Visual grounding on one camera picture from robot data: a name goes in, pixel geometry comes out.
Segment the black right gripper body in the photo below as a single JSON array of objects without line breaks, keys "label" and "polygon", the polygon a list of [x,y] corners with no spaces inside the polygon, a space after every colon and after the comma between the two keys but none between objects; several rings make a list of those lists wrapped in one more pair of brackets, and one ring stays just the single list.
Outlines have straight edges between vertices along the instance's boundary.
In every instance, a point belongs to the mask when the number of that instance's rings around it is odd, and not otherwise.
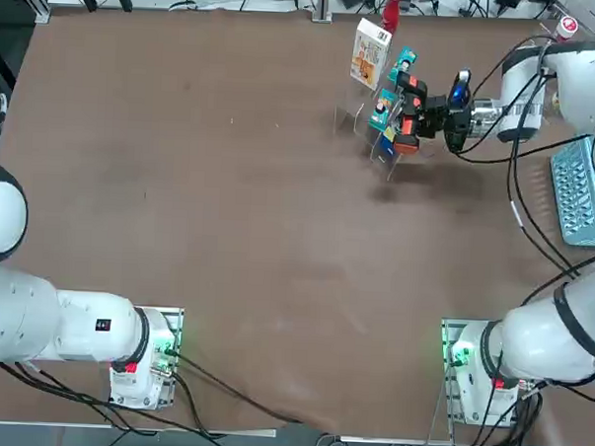
[{"label": "black right gripper body", "polygon": [[451,153],[459,154],[471,133],[471,119],[473,109],[465,106],[461,109],[448,109],[446,112],[443,132],[444,140]]}]

